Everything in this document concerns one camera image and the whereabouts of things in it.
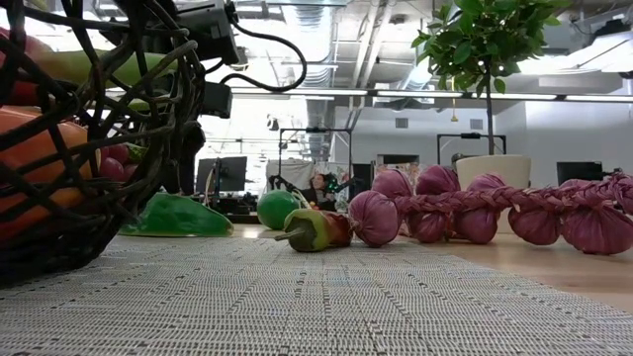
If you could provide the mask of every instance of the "ceiling duct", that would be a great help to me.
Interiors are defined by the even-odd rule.
[[[297,46],[308,62],[329,63],[333,46],[333,12],[330,7],[321,6],[285,6],[283,7],[286,23],[299,31],[302,40]],[[302,87],[326,88],[331,86],[332,68],[313,65],[308,66],[308,74]],[[334,111],[328,107],[328,101],[307,100],[308,127],[333,127]],[[323,134],[307,134],[311,156],[322,158],[324,142],[329,142]]]

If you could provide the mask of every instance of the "person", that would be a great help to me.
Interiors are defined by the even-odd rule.
[[[310,180],[310,188],[302,190],[301,194],[309,203],[314,202],[320,209],[336,212],[336,199],[332,193],[325,192],[325,176],[317,174]]]

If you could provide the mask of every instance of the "textured rug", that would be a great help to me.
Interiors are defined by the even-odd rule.
[[[117,238],[0,291],[1,355],[633,355],[633,316],[410,243]]]

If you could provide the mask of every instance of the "computer monitor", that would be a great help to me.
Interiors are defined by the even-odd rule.
[[[604,176],[602,162],[557,162],[556,170],[559,185],[570,179],[601,181]]]
[[[247,160],[247,157],[226,157],[220,159],[221,192],[242,192],[245,190]],[[215,166],[215,159],[201,159],[198,161],[197,192],[205,192],[207,177]],[[208,193],[214,193],[214,190],[215,186],[210,186]]]

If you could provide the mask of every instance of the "wicker basket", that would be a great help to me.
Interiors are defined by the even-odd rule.
[[[31,81],[39,84],[43,112],[28,124],[0,133],[0,151],[44,131],[49,132],[53,141],[59,142],[55,143],[57,153],[18,169],[11,169],[5,162],[0,162],[0,199],[7,200],[20,194],[25,197],[21,203],[8,209],[6,205],[0,207],[0,228],[2,223],[14,221],[33,207],[40,206],[49,211],[47,218],[11,238],[3,238],[0,230],[0,285],[41,273],[83,267],[98,257],[123,222],[134,217],[158,190],[163,172],[166,168],[173,168],[177,162],[183,130],[189,124],[197,124],[195,121],[201,111],[205,69],[195,53],[196,43],[187,41],[187,31],[178,29],[154,0],[131,2],[138,6],[138,11],[129,12],[132,28],[83,20],[81,5],[77,9],[72,6],[76,4],[70,4],[70,1],[63,0],[62,3],[67,17],[25,8],[22,0],[0,3],[6,6],[12,23],[11,39],[0,39],[0,50],[6,54],[0,75],[0,103],[6,103],[16,80]],[[157,17],[151,28],[147,24],[150,11]],[[94,56],[91,77],[85,83],[62,83],[40,71],[20,49],[24,48],[25,16],[57,25],[72,24],[76,37],[89,56],[94,50],[86,28],[126,33],[128,40],[106,55]],[[158,19],[162,26],[155,26]],[[161,64],[147,72],[143,70],[146,68],[144,61],[139,61],[139,72],[144,76],[132,86],[124,85],[112,75],[133,53],[142,52],[136,44],[140,44],[143,36],[173,40],[173,50],[161,61],[165,66],[176,60],[178,62],[178,70],[166,84],[169,95],[158,97],[155,88],[152,89],[152,85],[156,85],[152,79],[160,73]],[[125,93],[115,99],[106,96],[104,83],[108,80],[123,87]],[[54,97],[54,104],[51,104],[49,95]],[[152,110],[131,110],[129,103],[132,99],[144,100]],[[93,114],[89,114],[87,108],[94,108]],[[102,110],[110,110],[110,114],[102,116]],[[55,139],[59,136],[57,124],[68,121],[68,118],[87,129],[87,143],[68,149],[61,138]],[[136,173],[126,183],[99,178],[95,149],[122,142],[147,147]],[[65,174],[51,178],[51,182],[37,184],[24,178],[25,174],[55,160],[63,161]],[[84,179],[78,173],[78,167],[86,162],[89,162],[91,176],[95,178]],[[53,201],[51,195],[65,188],[79,190],[85,199],[77,206],[63,208]]]

